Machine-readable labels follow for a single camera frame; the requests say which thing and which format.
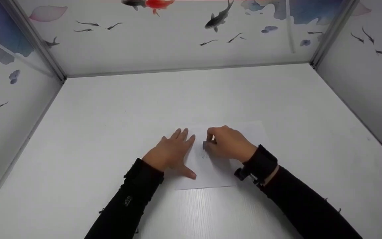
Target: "white tabletop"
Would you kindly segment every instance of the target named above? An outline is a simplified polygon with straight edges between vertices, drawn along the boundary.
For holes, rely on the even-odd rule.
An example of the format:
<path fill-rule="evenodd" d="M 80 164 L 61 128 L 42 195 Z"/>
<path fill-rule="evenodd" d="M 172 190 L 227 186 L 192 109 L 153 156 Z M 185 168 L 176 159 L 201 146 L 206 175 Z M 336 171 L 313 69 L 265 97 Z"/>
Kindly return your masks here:
<path fill-rule="evenodd" d="M 307 64 L 69 79 L 0 190 L 0 239 L 80 239 L 123 175 L 178 125 L 261 120 L 269 150 L 364 238 L 382 238 L 382 146 Z M 174 190 L 136 238 L 292 238 L 250 182 Z"/>

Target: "blue splotch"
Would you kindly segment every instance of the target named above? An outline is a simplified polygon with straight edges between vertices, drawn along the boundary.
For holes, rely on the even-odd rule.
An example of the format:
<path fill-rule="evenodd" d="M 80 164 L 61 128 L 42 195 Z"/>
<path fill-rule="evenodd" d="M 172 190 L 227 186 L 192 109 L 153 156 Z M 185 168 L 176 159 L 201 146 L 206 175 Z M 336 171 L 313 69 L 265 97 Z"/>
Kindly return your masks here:
<path fill-rule="evenodd" d="M 17 82 L 18 77 L 20 76 L 20 70 L 15 70 L 13 73 L 10 74 L 10 84 L 15 84 Z"/>
<path fill-rule="evenodd" d="M 277 26 L 266 26 L 265 30 L 272 32 L 272 31 L 278 30 L 278 27 Z"/>
<path fill-rule="evenodd" d="M 16 23 L 11 19 L 4 7 L 0 3 L 0 44 L 13 53 L 20 53 L 29 56 L 33 51 L 32 45 L 28 42 Z"/>
<path fill-rule="evenodd" d="M 308 45 L 310 45 L 310 40 L 303 40 L 303 41 L 301 41 L 301 43 L 300 43 L 300 46 L 308 46 Z"/>
<path fill-rule="evenodd" d="M 335 14 L 338 13 L 343 0 L 290 0 L 290 15 L 294 18 L 294 24 L 308 24 L 318 19 L 317 24 L 327 25 L 331 23 Z M 287 16 L 285 0 L 262 0 L 256 2 L 261 9 L 266 5 L 273 4 L 275 7 L 274 18 L 284 20 Z"/>
<path fill-rule="evenodd" d="M 256 12 L 263 9 L 263 7 L 260 6 L 255 0 L 245 0 L 241 3 L 241 6 L 244 9 L 248 9 L 252 12 Z"/>

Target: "sheet of paper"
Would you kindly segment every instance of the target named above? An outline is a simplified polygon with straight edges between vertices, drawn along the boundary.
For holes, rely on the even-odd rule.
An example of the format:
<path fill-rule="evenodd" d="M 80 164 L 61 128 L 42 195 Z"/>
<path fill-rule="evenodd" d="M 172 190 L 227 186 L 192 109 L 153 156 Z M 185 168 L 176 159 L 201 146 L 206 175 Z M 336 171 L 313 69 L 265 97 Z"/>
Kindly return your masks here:
<path fill-rule="evenodd" d="M 234 172 L 242 167 L 242 164 L 234 159 L 211 158 L 203 149 L 207 129 L 214 126 L 218 125 L 208 124 L 188 127 L 188 136 L 195 134 L 196 139 L 188 156 L 185 158 L 185 165 L 197 174 L 197 179 L 191 180 L 181 177 L 176 182 L 175 190 L 236 186 L 238 179 L 234 176 Z M 240 131 L 254 145 L 268 144 L 261 121 L 228 124 L 228 126 Z"/>

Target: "enclosure wall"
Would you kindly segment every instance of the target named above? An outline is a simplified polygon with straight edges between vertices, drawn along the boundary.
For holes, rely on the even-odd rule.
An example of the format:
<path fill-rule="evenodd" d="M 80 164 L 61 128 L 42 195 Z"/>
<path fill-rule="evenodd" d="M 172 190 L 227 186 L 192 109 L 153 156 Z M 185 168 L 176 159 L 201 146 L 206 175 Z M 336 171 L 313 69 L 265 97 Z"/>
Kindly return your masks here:
<path fill-rule="evenodd" d="M 0 4 L 0 180 L 60 87 Z"/>
<path fill-rule="evenodd" d="M 361 3 L 318 72 L 382 142 L 382 1 Z"/>

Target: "right hand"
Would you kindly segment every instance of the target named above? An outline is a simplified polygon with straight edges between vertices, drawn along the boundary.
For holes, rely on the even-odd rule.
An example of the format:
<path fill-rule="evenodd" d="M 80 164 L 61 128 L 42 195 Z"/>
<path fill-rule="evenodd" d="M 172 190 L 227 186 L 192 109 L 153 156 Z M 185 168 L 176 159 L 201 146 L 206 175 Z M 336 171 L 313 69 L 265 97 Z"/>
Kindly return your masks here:
<path fill-rule="evenodd" d="M 205 150 L 215 157 L 237 159 L 244 163 L 250 160 L 257 147 L 250 143 L 238 130 L 224 125 L 211 127 L 207 130 Z"/>

